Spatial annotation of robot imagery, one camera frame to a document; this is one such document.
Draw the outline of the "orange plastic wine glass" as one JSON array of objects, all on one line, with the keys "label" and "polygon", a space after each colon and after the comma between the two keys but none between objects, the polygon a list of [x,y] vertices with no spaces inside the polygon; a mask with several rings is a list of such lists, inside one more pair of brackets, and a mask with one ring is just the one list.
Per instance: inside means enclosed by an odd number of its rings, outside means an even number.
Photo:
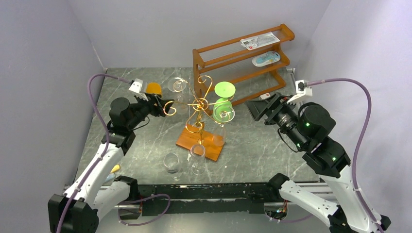
[{"label": "orange plastic wine glass", "polygon": [[146,86],[145,93],[146,94],[158,95],[160,97],[162,97],[162,95],[163,95],[162,87],[158,83],[148,83],[147,86]]}]

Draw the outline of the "clear wine glass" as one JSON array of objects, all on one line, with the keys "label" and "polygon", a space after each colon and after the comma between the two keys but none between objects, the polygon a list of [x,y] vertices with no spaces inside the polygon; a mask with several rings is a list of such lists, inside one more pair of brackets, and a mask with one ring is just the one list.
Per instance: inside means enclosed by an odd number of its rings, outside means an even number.
[{"label": "clear wine glass", "polygon": [[186,114],[188,111],[188,106],[185,105],[188,100],[188,96],[186,94],[187,81],[181,77],[171,78],[168,81],[168,89],[170,91],[170,98],[175,100],[172,107],[176,109],[176,113],[178,115]]},{"label": "clear wine glass", "polygon": [[206,169],[206,149],[202,144],[195,144],[190,149],[190,169],[195,175],[201,175]]},{"label": "clear wine glass", "polygon": [[226,140],[226,123],[233,120],[235,111],[232,104],[222,103],[213,109],[213,119],[218,123],[218,127],[213,131],[212,141],[216,146],[223,146]]},{"label": "clear wine glass", "polygon": [[165,155],[163,163],[167,175],[173,181],[179,181],[182,174],[182,165],[179,156],[174,153],[168,153]]}]

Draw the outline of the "green plastic wine glass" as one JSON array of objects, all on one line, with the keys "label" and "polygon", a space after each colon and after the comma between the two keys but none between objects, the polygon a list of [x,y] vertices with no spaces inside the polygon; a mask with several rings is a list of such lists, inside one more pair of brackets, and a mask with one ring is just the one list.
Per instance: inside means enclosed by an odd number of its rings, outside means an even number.
[{"label": "green plastic wine glass", "polygon": [[236,88],[230,82],[219,82],[214,91],[219,99],[213,105],[212,117],[217,123],[226,124],[235,116],[231,99],[234,97]]}]

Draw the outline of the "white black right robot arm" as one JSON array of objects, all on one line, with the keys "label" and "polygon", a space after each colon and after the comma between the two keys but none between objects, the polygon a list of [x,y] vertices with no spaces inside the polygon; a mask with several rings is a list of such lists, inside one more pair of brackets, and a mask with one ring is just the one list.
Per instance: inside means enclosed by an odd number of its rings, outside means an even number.
[{"label": "white black right robot arm", "polygon": [[278,135],[287,136],[303,153],[307,165],[327,183],[336,198],[330,202],[302,189],[289,177],[277,173],[267,182],[272,201],[293,202],[317,217],[332,233],[377,233],[389,228],[391,221],[371,208],[355,185],[351,160],[343,146],[330,138],[335,120],[321,105],[309,102],[298,111],[289,97],[276,94],[266,100],[249,100],[246,106],[254,120],[266,117],[265,125],[277,125]]}]

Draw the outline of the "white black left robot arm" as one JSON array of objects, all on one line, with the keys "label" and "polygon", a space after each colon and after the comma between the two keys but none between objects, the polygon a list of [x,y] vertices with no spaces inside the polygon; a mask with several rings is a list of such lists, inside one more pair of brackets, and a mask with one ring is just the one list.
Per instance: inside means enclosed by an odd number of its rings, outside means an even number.
[{"label": "white black left robot arm", "polygon": [[110,104],[110,121],[103,124],[105,135],[89,165],[62,194],[54,194],[48,202],[50,232],[94,233],[100,221],[120,202],[132,204],[138,200],[137,180],[119,176],[105,190],[101,189],[112,167],[128,152],[140,122],[149,115],[166,117],[172,99],[148,94],[146,99],[114,99]]}]

